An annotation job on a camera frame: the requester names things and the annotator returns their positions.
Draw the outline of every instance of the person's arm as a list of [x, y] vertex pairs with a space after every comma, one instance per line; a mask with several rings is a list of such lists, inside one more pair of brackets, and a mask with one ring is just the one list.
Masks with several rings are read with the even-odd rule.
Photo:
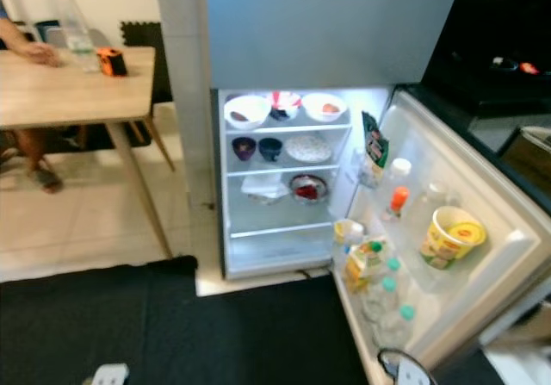
[[9, 50], [18, 54], [29, 43], [25, 35], [6, 17], [0, 19], [0, 38]]
[[0, 18], [0, 39], [9, 50], [35, 62], [35, 64], [59, 65], [55, 49], [46, 43], [29, 42], [19, 28], [6, 17]]

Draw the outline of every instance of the snack bag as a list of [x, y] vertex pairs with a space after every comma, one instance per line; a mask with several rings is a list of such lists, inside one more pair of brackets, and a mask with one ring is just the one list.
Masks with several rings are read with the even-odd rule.
[[381, 182], [387, 163], [389, 142], [383, 137], [373, 116], [362, 112], [362, 122], [366, 156], [360, 169], [360, 182], [370, 188], [376, 188]]

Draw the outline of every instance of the orange bottle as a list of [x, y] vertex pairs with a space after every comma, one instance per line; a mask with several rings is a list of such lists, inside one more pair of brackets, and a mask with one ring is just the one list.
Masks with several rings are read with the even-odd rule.
[[407, 187], [396, 187], [393, 192], [393, 199], [390, 201], [390, 206], [383, 215], [384, 220], [399, 219], [402, 215], [402, 208], [406, 204], [407, 197], [410, 195], [410, 190]]

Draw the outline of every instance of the black rug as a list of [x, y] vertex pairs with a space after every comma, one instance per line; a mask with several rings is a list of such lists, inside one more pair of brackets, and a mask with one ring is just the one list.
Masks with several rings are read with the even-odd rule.
[[[80, 385], [104, 363], [126, 363], [127, 385], [367, 383], [330, 276], [198, 298], [196, 265], [1, 284], [0, 384]], [[501, 383], [473, 357], [441, 385]]]

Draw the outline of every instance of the sandal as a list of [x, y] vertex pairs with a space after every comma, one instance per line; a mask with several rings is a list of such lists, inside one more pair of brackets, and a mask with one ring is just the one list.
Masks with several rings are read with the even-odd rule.
[[63, 184], [58, 176], [50, 170], [39, 167], [37, 170], [30, 171], [28, 177], [39, 185], [47, 194], [58, 192]]
[[0, 165], [10, 161], [18, 153], [15, 148], [0, 149]]

